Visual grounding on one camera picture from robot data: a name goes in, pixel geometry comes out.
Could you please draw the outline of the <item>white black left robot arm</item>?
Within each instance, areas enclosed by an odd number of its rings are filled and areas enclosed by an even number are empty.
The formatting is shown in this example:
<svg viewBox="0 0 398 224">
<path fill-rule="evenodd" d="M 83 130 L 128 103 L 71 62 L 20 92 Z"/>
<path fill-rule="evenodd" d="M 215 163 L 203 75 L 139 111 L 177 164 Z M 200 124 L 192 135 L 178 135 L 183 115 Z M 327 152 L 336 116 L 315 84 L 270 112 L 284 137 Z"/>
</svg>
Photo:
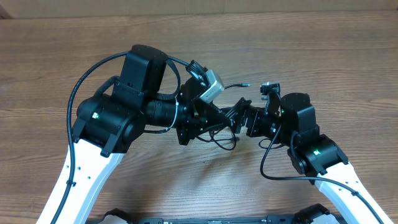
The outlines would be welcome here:
<svg viewBox="0 0 398 224">
<path fill-rule="evenodd" d="M 190 78 L 166 94 L 160 92 L 165 69 L 177 72 L 179 58 L 147 45 L 134 45 L 121 56 L 119 75 L 77 110 L 67 109 L 67 157 L 39 223 L 86 222 L 109 176 L 141 135 L 175 129 L 183 145 L 233 125 L 232 112 L 213 103 L 224 91 L 214 71 L 184 62 Z"/>
</svg>

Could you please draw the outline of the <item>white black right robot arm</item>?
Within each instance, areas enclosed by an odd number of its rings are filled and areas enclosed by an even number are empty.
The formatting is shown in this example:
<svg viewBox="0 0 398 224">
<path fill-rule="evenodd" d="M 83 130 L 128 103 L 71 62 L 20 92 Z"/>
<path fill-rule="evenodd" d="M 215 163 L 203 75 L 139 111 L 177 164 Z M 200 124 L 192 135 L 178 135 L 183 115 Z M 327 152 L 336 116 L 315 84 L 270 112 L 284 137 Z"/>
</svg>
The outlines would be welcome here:
<svg viewBox="0 0 398 224">
<path fill-rule="evenodd" d="M 309 95 L 280 96 L 276 90 L 264 90 L 262 94 L 267 100 L 263 108 L 242 100 L 227 110 L 233 124 L 245 125 L 252 138 L 264 136 L 271 145 L 286 146 L 298 172 L 294 180 L 315 185 L 346 223 L 391 223 L 361 183 L 347 155 L 336 142 L 320 133 Z"/>
</svg>

